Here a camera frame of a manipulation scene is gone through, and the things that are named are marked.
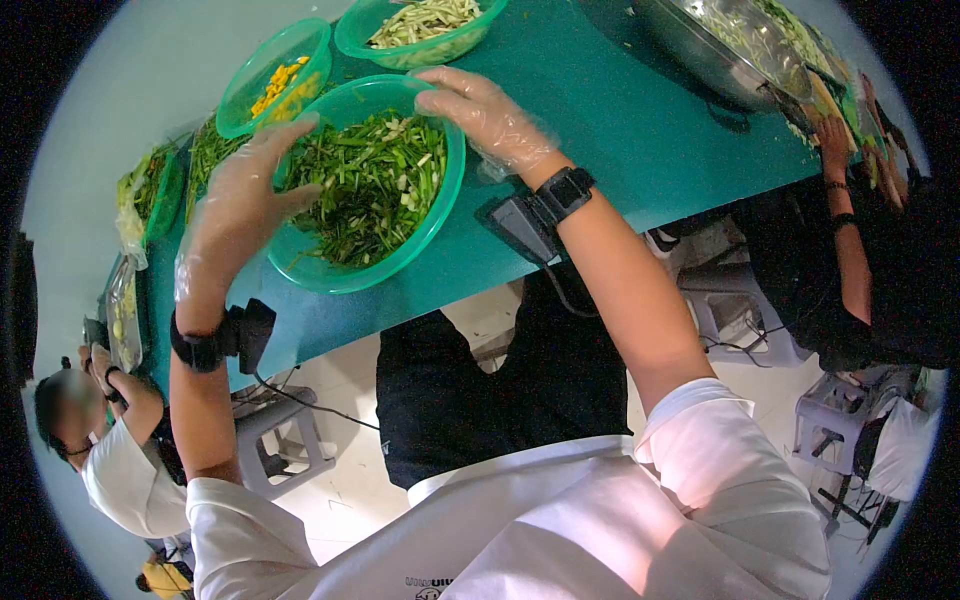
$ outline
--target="green plastic bowl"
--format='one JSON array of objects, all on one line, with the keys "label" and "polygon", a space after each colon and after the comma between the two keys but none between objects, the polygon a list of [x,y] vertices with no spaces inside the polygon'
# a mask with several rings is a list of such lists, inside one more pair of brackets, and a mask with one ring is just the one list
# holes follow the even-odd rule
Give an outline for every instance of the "green plastic bowl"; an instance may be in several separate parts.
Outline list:
[{"label": "green plastic bowl", "polygon": [[[281,63],[289,66],[299,57],[310,60],[256,118],[251,107],[266,93],[270,78]],[[330,76],[330,24],[323,19],[303,19],[271,37],[236,72],[217,108],[217,133],[226,139],[253,133],[275,121],[293,121],[320,95]]]},{"label": "green plastic bowl", "polygon": [[[318,112],[321,131],[329,123],[337,130],[361,123],[372,114],[394,108],[401,116],[414,115],[414,98],[434,87],[405,75],[374,75],[341,85],[321,96],[304,112]],[[432,118],[431,126],[446,135],[446,173],[437,198],[423,224],[393,254],[364,269],[331,265],[322,258],[304,256],[293,269],[290,265],[301,251],[317,247],[317,238],[289,223],[283,224],[267,246],[267,257],[274,267],[299,287],[323,294],[346,294],[369,288],[407,266],[440,230],[453,208],[464,177],[467,146],[464,133],[442,119]],[[282,187],[289,161],[285,157],[274,176],[274,186]]]},{"label": "green plastic bowl", "polygon": [[493,20],[507,6],[507,0],[477,0],[483,14],[448,34],[399,48],[377,50],[367,45],[384,20],[403,5],[388,0],[357,0],[337,23],[333,41],[349,57],[367,59],[388,69],[407,70],[444,64],[461,57],[484,38]]},{"label": "green plastic bowl", "polygon": [[193,145],[191,136],[184,146],[171,150],[163,163],[163,172],[160,174],[160,185],[156,189],[154,209],[150,211],[143,231],[143,246],[160,239],[167,234],[174,224],[180,202],[183,200],[183,184],[186,183],[186,163],[189,161],[190,146]]}]

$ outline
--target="shoe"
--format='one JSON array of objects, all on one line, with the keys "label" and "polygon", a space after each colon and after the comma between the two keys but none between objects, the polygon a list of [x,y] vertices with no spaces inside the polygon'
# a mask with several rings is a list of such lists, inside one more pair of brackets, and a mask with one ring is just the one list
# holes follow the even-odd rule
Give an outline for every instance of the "shoe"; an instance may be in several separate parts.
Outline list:
[{"label": "shoe", "polygon": [[670,253],[677,248],[680,240],[667,235],[657,228],[649,229],[643,232],[643,237],[647,240],[647,246],[655,257],[663,260],[670,257]]}]

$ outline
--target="teal table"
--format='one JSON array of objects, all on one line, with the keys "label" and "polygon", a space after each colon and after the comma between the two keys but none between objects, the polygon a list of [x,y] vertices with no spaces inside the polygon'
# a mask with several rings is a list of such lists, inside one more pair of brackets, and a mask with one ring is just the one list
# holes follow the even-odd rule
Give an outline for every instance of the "teal table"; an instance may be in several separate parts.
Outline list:
[{"label": "teal table", "polygon": [[[711,116],[707,92],[653,46],[625,6],[513,0],[487,38],[452,64],[490,77],[542,119],[637,231],[819,170],[782,116],[751,115],[748,132]],[[334,52],[334,82],[381,72]],[[256,297],[276,311],[259,367],[263,376],[534,271],[475,219],[478,207],[507,197],[512,187],[480,181],[478,157],[469,154],[460,196],[443,228],[416,260],[379,285],[326,296],[296,287],[262,256],[247,265],[228,305]],[[150,323],[143,368],[164,393],[173,263],[182,234],[181,210],[169,234],[150,247],[150,267],[142,274]],[[235,359],[228,369],[232,390],[253,383]]]}]

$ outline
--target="hand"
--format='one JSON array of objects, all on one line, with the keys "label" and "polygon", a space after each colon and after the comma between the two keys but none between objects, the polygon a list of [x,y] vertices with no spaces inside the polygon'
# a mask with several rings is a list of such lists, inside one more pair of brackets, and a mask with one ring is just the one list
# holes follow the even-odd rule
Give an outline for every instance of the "hand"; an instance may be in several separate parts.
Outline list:
[{"label": "hand", "polygon": [[906,137],[903,135],[903,130],[899,127],[890,126],[888,133],[894,138],[894,143],[897,144],[897,147],[903,150],[904,152],[910,152],[910,148],[906,145]]},{"label": "hand", "polygon": [[846,127],[843,119],[837,116],[826,117],[817,124],[817,138],[820,140],[826,182],[847,180],[850,148],[847,145]]},{"label": "hand", "polygon": [[860,73],[860,79],[863,81],[863,91],[867,95],[867,107],[873,111],[876,110],[876,91],[874,83],[870,81],[866,73]]},{"label": "hand", "polygon": [[470,138],[474,150],[495,166],[527,179],[546,160],[562,156],[523,110],[485,77],[448,66],[429,68],[414,77],[440,88],[417,95],[417,112],[453,121]]},{"label": "hand", "polygon": [[316,114],[258,132],[218,166],[206,198],[180,241],[174,263],[174,299],[210,305],[223,313],[227,289],[280,223],[319,196],[318,184],[275,194],[272,179],[294,141],[317,126]]},{"label": "hand", "polygon": [[[80,346],[77,348],[77,353],[80,354],[80,361],[81,364],[84,365],[84,371],[93,377],[93,380],[97,383],[97,387],[104,393],[104,396],[113,394],[113,387],[107,383],[106,379],[107,369],[113,365],[110,358],[110,351],[95,343],[92,351],[86,346]],[[89,369],[85,367],[87,359],[90,359]]]}]

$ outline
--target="black wristband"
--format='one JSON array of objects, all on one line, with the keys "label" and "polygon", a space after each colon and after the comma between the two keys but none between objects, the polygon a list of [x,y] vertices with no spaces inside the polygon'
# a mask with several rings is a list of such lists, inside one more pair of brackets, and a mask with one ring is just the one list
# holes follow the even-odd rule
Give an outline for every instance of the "black wristband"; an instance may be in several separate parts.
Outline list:
[{"label": "black wristband", "polygon": [[841,212],[833,217],[833,232],[836,233],[847,225],[856,227],[856,217],[852,212]]},{"label": "black wristband", "polygon": [[113,388],[113,385],[110,384],[110,374],[115,371],[123,372],[123,370],[117,367],[116,365],[110,365],[109,367],[107,367],[107,372],[104,373],[104,381],[106,381],[107,385],[109,385],[111,388]]}]

